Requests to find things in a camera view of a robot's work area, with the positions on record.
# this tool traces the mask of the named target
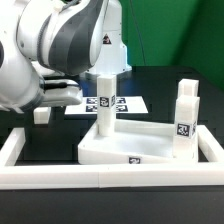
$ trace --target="black table surface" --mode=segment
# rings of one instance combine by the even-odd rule
[[[96,80],[77,81],[84,96],[96,96]],[[133,67],[118,76],[117,96],[142,96],[148,114],[117,114],[118,119],[173,123],[178,83],[199,80],[198,124],[224,146],[224,93],[188,67]],[[96,115],[65,115],[52,108],[49,124],[34,125],[33,113],[0,112],[0,144],[24,127],[26,143],[16,166],[78,164],[77,145]],[[206,161],[200,153],[200,161]],[[224,186],[0,191],[0,223],[220,223]]]

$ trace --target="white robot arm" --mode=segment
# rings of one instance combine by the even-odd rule
[[[45,81],[32,63],[68,75],[91,68],[100,53],[107,5],[108,0],[16,0],[0,24],[0,109],[23,113],[81,103],[76,82]]]

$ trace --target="white platform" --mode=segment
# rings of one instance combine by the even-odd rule
[[[173,124],[116,120],[113,136],[98,133],[97,122],[78,145],[81,164],[175,163],[197,162],[197,136],[191,159],[175,159],[173,150]]]

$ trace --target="white tower block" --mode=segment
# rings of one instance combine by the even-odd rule
[[[99,134],[111,136],[114,133],[116,120],[116,86],[115,75],[97,78],[97,123]]]
[[[33,111],[34,124],[48,124],[51,107],[38,107]]]
[[[181,95],[176,101],[173,156],[180,159],[194,157],[199,97]]]
[[[181,95],[197,96],[198,84],[199,84],[198,80],[182,79],[178,85],[178,97],[180,97]]]

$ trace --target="white rectangular frame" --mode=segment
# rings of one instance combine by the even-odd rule
[[[0,151],[0,190],[224,185],[224,152],[205,126],[199,147],[208,163],[14,166],[25,143],[15,128]]]

